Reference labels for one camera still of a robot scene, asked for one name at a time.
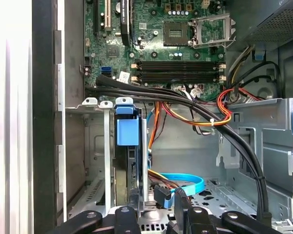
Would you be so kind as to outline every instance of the ram slot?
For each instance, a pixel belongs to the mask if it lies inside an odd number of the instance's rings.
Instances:
[[[105,0],[105,30],[112,30],[111,0]]]
[[[217,74],[194,74],[194,73],[140,73],[142,83],[165,83],[173,79],[186,83],[214,83],[218,81]]]
[[[217,69],[214,62],[141,62],[138,65],[140,70],[150,72],[213,72]]]

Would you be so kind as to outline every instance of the capacitor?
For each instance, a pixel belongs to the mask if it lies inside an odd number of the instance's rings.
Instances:
[[[121,13],[121,3],[120,2],[118,2],[116,4],[115,13],[117,13],[117,14],[120,14]]]

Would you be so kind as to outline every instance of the white label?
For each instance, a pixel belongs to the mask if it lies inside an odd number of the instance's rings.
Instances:
[[[194,98],[196,98],[196,97],[199,98],[201,96],[201,94],[202,94],[202,90],[199,88],[192,89],[191,93],[190,93],[190,95]]]
[[[120,74],[119,74],[118,81],[122,82],[122,83],[125,83],[125,84],[128,84],[129,83],[129,78],[130,78],[130,73],[121,71]]]

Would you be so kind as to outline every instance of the perforated metal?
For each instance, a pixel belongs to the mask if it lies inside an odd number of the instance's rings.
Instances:
[[[252,33],[246,42],[282,43],[293,38],[293,9],[284,10]]]

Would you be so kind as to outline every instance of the cable tie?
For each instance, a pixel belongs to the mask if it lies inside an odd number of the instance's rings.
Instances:
[[[255,177],[254,179],[255,179],[255,180],[262,180],[262,179],[266,179],[266,177],[264,177],[264,176],[259,176],[259,177]]]
[[[214,126],[215,119],[211,118],[209,121],[211,122],[211,125]]]

